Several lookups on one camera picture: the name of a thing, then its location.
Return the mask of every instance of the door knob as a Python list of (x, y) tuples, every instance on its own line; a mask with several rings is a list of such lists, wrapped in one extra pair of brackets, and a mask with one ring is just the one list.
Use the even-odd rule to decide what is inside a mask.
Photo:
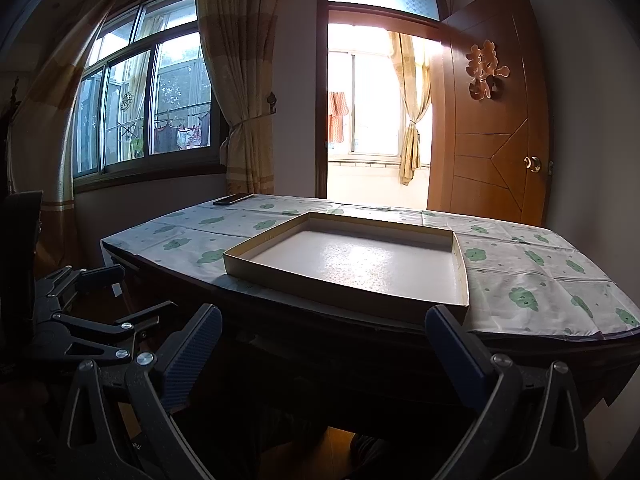
[(531, 170), (531, 173), (537, 173), (542, 168), (542, 163), (540, 163), (540, 159), (536, 156), (526, 156), (524, 158), (524, 163), (528, 170)]

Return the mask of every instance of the door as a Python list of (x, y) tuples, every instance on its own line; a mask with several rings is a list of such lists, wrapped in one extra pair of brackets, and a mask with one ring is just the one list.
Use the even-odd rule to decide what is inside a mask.
[(434, 125), (428, 207), (541, 225), (549, 124), (531, 4), (476, 0), (444, 25), (445, 112)]

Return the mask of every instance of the tablecloth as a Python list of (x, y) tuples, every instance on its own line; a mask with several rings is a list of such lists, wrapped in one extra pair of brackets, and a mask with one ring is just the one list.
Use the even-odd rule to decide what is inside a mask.
[[(313, 198), (256, 195), (229, 206), (207, 202), (188, 207), (114, 234), (103, 242), (216, 286), (301, 308), (322, 308), (329, 314), (369, 319), (225, 273), (222, 258), (225, 250), (308, 211), (456, 232), (468, 274), (470, 306), (464, 323), (467, 330), (575, 341), (619, 338), (640, 331), (638, 307), (590, 259), (552, 231), (512, 222)], [(388, 320), (385, 323), (405, 326)]]

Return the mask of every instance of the shallow box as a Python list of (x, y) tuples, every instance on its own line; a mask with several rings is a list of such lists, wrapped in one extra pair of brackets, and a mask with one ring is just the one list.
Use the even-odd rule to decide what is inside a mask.
[(446, 304), (459, 322), (469, 304), (453, 231), (310, 212), (224, 253), (228, 274), (347, 310), (422, 324)]

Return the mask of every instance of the smartphone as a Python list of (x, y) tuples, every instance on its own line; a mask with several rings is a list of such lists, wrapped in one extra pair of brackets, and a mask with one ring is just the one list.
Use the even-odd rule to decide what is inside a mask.
[(236, 193), (234, 195), (223, 196), (222, 198), (214, 200), (212, 203), (213, 205), (231, 205), (253, 195), (254, 193)]

